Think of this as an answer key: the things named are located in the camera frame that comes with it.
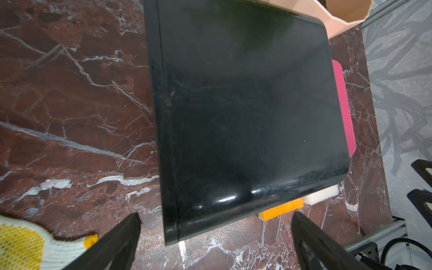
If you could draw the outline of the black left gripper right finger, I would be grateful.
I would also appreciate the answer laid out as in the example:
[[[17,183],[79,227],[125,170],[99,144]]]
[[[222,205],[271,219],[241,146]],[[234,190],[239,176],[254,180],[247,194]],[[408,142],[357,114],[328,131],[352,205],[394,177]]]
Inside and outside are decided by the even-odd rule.
[[[294,213],[291,232],[297,258],[303,270],[368,269],[301,212]]]

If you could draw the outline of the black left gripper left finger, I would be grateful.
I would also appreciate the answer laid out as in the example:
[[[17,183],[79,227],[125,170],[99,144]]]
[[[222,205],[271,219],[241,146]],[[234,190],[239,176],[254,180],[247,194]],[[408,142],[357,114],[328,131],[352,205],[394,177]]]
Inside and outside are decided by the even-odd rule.
[[[68,264],[66,270],[129,270],[135,260],[141,220],[132,213],[97,243]]]

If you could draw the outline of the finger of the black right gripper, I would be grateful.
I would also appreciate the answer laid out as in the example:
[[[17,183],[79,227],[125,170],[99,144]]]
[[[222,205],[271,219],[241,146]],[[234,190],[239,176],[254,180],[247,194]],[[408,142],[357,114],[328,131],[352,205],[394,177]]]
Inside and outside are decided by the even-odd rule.
[[[411,164],[415,172],[430,186],[432,187],[432,174],[428,169],[432,169],[432,162],[428,160],[418,159]]]
[[[432,209],[428,206],[428,204],[432,203],[432,193],[426,190],[414,189],[407,194],[407,197],[428,225],[432,227]]]

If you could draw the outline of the orange white sponge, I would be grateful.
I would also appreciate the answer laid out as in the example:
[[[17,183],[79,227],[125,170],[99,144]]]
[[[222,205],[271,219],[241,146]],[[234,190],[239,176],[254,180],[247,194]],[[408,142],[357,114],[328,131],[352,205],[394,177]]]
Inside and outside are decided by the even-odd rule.
[[[307,205],[315,205],[334,196],[338,196],[338,194],[339,186],[336,184],[303,197],[303,202]]]

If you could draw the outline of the pink top drawer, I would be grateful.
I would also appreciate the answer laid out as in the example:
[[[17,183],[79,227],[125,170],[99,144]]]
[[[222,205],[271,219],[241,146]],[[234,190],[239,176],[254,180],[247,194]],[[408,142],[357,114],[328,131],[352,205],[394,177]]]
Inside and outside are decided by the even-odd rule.
[[[346,144],[348,146],[349,156],[352,157],[356,151],[356,138],[354,134],[353,122],[351,117],[351,110],[348,102],[348,94],[344,80],[343,68],[339,62],[332,60],[336,87],[338,91],[338,98],[340,110],[343,119]]]

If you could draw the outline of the yellow white work glove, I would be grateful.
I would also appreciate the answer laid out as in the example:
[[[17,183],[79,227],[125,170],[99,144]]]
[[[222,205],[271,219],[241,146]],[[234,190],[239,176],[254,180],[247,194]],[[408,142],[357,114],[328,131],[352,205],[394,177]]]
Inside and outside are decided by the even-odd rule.
[[[1,216],[1,269],[61,270],[98,240],[98,235],[73,241],[56,240],[40,225]]]

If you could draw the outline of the beige ribbed flower pot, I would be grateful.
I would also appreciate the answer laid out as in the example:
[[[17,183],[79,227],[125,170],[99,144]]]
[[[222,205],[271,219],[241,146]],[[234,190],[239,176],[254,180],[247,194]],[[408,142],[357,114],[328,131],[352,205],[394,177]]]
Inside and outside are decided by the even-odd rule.
[[[265,3],[320,20],[332,39],[363,23],[369,16],[372,0],[266,0]]]

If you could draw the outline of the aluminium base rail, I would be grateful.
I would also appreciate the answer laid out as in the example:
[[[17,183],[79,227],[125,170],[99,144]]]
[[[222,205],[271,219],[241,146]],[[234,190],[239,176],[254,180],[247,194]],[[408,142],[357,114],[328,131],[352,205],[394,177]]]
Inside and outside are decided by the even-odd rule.
[[[346,245],[344,248],[352,252],[369,242],[374,242],[378,246],[379,255],[381,255],[386,244],[390,242],[390,240],[396,238],[408,238],[408,234],[405,220],[393,217],[393,222],[391,224],[386,225],[373,234],[364,236],[352,244]],[[395,246],[390,249],[385,264],[392,269],[394,269],[397,264],[412,265],[409,245],[404,243],[395,244]]]

